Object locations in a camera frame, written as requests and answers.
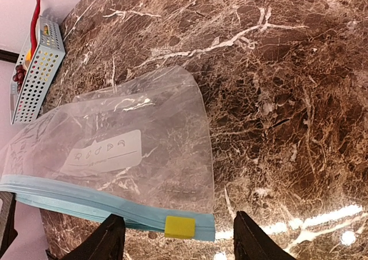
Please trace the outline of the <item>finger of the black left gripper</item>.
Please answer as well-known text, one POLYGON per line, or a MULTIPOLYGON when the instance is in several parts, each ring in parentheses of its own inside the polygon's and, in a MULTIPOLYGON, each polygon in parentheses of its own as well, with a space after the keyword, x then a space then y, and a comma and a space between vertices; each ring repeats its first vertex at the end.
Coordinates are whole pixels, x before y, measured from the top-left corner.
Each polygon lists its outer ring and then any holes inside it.
POLYGON ((1 256, 18 236, 14 227, 16 212, 16 195, 11 192, 1 192, 1 256))

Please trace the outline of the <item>purple toy grapes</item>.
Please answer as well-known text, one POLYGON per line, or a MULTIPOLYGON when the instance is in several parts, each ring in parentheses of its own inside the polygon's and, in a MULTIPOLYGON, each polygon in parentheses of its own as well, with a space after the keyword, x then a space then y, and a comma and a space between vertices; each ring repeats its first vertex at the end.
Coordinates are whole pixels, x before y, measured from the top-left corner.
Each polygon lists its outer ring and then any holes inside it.
POLYGON ((23 65, 19 64, 16 66, 16 73, 13 75, 13 82, 17 84, 17 93, 21 91, 24 78, 26 76, 26 69, 23 65))

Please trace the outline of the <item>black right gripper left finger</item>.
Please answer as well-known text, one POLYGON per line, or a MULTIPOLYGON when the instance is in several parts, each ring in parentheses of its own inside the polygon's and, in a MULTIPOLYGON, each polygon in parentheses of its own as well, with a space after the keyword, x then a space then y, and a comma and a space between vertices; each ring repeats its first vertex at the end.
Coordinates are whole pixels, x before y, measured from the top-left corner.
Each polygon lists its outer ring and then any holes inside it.
POLYGON ((62 260, 122 260, 125 243, 125 221, 111 214, 77 248, 62 260))

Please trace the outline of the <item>clear zip top bag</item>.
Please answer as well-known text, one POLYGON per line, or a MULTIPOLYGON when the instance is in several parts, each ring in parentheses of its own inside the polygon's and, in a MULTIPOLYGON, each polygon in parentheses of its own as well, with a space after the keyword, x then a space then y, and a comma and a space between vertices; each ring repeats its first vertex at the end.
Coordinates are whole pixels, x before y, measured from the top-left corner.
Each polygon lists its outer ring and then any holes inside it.
POLYGON ((1 190, 34 207, 128 228, 195 221, 213 241, 212 147, 204 102, 180 66, 80 94, 27 125, 1 150, 1 190))

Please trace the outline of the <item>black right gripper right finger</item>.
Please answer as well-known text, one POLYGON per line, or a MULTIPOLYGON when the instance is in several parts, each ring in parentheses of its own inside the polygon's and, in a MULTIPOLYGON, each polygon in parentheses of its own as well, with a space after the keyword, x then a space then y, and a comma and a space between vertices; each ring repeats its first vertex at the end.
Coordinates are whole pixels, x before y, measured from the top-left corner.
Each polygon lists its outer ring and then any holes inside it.
POLYGON ((295 260, 279 247, 244 211, 238 211, 233 222, 236 260, 295 260))

